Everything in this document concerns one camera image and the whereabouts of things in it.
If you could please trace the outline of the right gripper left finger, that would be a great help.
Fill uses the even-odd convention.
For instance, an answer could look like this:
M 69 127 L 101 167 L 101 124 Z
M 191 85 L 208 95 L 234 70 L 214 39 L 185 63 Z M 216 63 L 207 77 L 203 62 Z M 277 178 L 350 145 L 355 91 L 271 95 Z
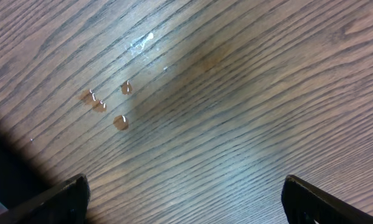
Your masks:
M 84 224 L 89 200 L 88 180 L 77 174 L 0 214 L 0 224 Z

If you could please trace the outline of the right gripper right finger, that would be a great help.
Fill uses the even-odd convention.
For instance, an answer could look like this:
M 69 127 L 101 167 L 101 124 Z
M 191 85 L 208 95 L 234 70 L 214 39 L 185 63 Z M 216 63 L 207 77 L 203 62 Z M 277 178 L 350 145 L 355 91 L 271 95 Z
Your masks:
M 373 224 L 373 216 L 295 175 L 286 176 L 281 201 L 289 223 Z

